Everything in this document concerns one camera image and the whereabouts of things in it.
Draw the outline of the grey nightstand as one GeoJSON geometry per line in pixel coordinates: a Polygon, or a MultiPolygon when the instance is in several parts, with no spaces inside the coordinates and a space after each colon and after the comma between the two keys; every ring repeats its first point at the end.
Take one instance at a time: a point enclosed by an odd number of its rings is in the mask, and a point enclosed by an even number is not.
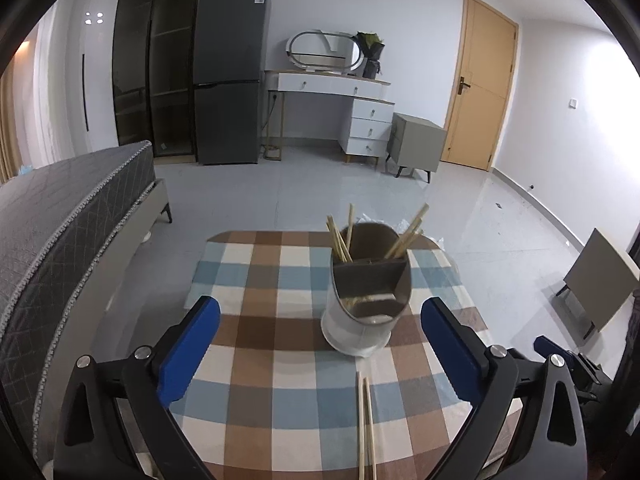
{"type": "Polygon", "coordinates": [[[426,172],[426,182],[439,166],[447,131],[442,127],[416,116],[395,113],[387,143],[387,156],[397,167],[396,178],[405,169],[426,172]]]}

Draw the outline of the potted plant on desk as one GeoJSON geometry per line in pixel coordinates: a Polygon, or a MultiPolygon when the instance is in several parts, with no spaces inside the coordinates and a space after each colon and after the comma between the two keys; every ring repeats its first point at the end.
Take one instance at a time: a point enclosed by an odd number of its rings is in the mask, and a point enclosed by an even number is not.
{"type": "Polygon", "coordinates": [[[362,76],[367,79],[375,79],[381,71],[381,56],[385,44],[375,32],[357,32],[355,39],[366,59],[362,76]]]}

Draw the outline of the wooden chopstick in holder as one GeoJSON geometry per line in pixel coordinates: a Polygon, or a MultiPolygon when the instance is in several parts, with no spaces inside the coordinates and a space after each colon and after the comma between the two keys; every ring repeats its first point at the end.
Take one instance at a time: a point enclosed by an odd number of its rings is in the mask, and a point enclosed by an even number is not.
{"type": "Polygon", "coordinates": [[[332,216],[326,217],[326,227],[332,236],[333,250],[335,255],[337,255],[337,258],[339,258],[341,262],[352,262],[352,256],[347,249],[346,242],[344,241],[341,232],[337,229],[332,216]]]}
{"type": "Polygon", "coordinates": [[[422,236],[423,231],[417,230],[411,233],[395,250],[392,255],[393,259],[400,258],[409,248],[410,246],[422,236]]]}
{"type": "Polygon", "coordinates": [[[348,207],[347,228],[346,228],[346,235],[345,235],[345,250],[346,250],[347,261],[352,261],[352,254],[350,253],[350,248],[352,247],[352,229],[354,228],[354,217],[355,217],[355,206],[353,203],[350,203],[348,207]]]}
{"type": "Polygon", "coordinates": [[[416,213],[416,215],[413,217],[413,219],[411,220],[411,222],[408,225],[408,228],[405,229],[405,232],[403,232],[401,235],[398,236],[398,239],[395,240],[395,243],[392,245],[392,247],[386,252],[384,258],[385,259],[393,259],[392,255],[395,252],[396,248],[408,237],[411,235],[412,232],[420,230],[420,226],[422,224],[423,218],[426,215],[427,211],[430,209],[430,205],[429,204],[424,204],[419,211],[416,213]]]}

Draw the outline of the dark grey refrigerator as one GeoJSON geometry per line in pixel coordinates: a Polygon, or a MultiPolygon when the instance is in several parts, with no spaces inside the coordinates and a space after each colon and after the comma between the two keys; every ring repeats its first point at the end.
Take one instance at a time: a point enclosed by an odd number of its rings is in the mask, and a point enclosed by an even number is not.
{"type": "Polygon", "coordinates": [[[270,0],[198,0],[193,88],[202,165],[254,164],[270,0]]]}

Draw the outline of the yellow wooden door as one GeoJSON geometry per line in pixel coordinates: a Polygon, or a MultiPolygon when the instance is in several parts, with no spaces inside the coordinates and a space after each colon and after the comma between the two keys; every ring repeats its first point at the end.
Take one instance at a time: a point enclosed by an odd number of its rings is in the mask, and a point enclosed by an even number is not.
{"type": "Polygon", "coordinates": [[[463,0],[445,124],[445,162],[490,169],[510,101],[517,56],[518,24],[482,0],[463,0]]]}

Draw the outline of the grey quilted bed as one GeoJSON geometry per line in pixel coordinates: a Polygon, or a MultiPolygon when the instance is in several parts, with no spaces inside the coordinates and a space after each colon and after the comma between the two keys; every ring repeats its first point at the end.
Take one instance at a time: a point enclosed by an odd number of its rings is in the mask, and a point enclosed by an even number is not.
{"type": "Polygon", "coordinates": [[[88,352],[124,276],[80,299],[117,235],[141,212],[170,209],[148,141],[30,170],[1,187],[1,389],[34,459],[52,460],[62,399],[75,360],[88,352]]]}

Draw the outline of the white vanity desk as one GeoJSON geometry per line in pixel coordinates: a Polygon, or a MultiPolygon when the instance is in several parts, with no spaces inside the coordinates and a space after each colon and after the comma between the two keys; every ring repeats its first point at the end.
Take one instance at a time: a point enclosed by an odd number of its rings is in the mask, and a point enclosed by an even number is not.
{"type": "Polygon", "coordinates": [[[386,154],[395,111],[395,104],[386,99],[389,86],[355,76],[270,70],[268,157],[281,159],[287,145],[335,143],[347,159],[380,159],[386,154]]]}

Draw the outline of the wooden chopstick on table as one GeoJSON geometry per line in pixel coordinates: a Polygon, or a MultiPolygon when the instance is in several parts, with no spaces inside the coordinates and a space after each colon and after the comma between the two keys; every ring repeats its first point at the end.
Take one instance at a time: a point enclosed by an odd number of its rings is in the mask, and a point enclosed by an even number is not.
{"type": "Polygon", "coordinates": [[[366,478],[366,434],[364,433],[363,378],[359,370],[356,373],[357,412],[358,412],[358,479],[366,478]]]}

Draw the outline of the white divided utensil holder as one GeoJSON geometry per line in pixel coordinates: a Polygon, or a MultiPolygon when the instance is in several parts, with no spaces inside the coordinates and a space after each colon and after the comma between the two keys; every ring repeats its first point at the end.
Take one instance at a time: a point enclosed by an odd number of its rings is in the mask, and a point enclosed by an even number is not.
{"type": "Polygon", "coordinates": [[[399,235],[380,222],[358,222],[344,262],[331,255],[326,308],[320,320],[326,342],[346,356],[367,358],[390,341],[412,292],[409,256],[386,256],[399,235]]]}

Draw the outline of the plaid checkered tablecloth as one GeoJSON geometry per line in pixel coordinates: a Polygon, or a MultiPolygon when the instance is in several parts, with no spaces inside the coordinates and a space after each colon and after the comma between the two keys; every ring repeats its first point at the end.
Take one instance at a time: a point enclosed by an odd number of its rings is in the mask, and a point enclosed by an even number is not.
{"type": "Polygon", "coordinates": [[[189,296],[216,299],[221,322],[171,411],[214,477],[356,478],[359,377],[371,385],[378,476],[431,473],[469,408],[424,337],[423,301],[442,298],[480,338],[489,333],[435,243],[420,240],[409,260],[409,307],[381,350],[356,359],[335,351],[320,328],[326,233],[235,231],[207,241],[189,296]]]}

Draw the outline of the black glass cabinet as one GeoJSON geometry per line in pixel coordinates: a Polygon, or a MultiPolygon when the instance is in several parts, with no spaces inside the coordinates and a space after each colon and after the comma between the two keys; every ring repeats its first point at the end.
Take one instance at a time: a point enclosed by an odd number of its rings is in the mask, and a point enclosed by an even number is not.
{"type": "Polygon", "coordinates": [[[193,43],[198,0],[117,0],[112,79],[118,142],[156,157],[195,153],[193,43]]]}

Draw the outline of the oval vanity mirror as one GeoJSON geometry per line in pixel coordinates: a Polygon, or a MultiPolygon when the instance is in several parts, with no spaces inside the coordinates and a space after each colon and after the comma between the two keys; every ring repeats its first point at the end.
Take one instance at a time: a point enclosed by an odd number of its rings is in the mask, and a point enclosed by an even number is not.
{"type": "Polygon", "coordinates": [[[298,32],[288,40],[285,53],[296,67],[306,72],[347,75],[364,60],[355,36],[321,29],[298,32]]]}

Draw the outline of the wooden chopstick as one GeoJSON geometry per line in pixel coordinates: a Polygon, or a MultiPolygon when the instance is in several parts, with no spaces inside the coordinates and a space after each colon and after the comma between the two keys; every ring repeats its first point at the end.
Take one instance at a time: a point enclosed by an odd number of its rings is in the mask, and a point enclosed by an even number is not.
{"type": "Polygon", "coordinates": [[[398,239],[395,240],[395,243],[392,245],[392,247],[386,252],[384,258],[385,259],[393,259],[392,255],[395,252],[396,248],[408,237],[411,235],[412,232],[420,230],[420,226],[422,224],[423,218],[426,215],[427,211],[430,209],[430,205],[429,204],[424,204],[419,211],[416,213],[416,215],[413,217],[413,219],[411,220],[411,222],[408,225],[408,228],[405,229],[405,232],[403,232],[401,235],[398,236],[398,239]]]}
{"type": "Polygon", "coordinates": [[[363,378],[359,370],[356,373],[357,412],[358,412],[358,479],[366,478],[366,434],[364,433],[363,378]]]}
{"type": "Polygon", "coordinates": [[[352,262],[352,256],[347,249],[346,242],[344,241],[341,232],[337,229],[332,216],[326,217],[326,227],[332,236],[333,250],[335,255],[337,255],[337,258],[339,258],[341,262],[352,262]]]}
{"type": "Polygon", "coordinates": [[[375,442],[375,430],[373,420],[373,403],[371,384],[369,378],[363,378],[363,394],[364,402],[366,402],[366,424],[367,424],[367,445],[368,445],[368,457],[371,468],[371,479],[376,480],[378,478],[378,459],[376,458],[376,442],[375,442]]]}
{"type": "Polygon", "coordinates": [[[410,246],[422,236],[423,231],[417,230],[411,233],[395,250],[392,255],[393,259],[400,258],[409,248],[410,246]]]}
{"type": "Polygon", "coordinates": [[[354,228],[354,217],[355,217],[355,206],[353,203],[350,203],[348,207],[347,228],[346,228],[346,235],[345,235],[345,250],[346,250],[347,261],[352,261],[352,254],[350,253],[350,248],[352,247],[352,229],[354,228]]]}

